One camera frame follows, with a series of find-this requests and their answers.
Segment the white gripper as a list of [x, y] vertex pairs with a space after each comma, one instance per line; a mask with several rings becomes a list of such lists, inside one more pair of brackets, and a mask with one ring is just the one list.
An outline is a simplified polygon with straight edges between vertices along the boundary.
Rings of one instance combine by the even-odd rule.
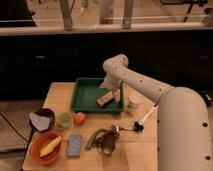
[[120, 80], [110, 76], [106, 75], [104, 78], [104, 81], [100, 85], [101, 88], [106, 88], [110, 91], [114, 91], [114, 99], [116, 102], [120, 102]]

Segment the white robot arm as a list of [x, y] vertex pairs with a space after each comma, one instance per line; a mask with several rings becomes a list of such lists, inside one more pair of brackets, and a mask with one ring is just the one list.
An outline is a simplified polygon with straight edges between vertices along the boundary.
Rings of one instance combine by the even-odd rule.
[[157, 105], [157, 171], [213, 171], [208, 109], [201, 95], [132, 71], [128, 64], [123, 54], [105, 60], [102, 86], [116, 90], [124, 82]]

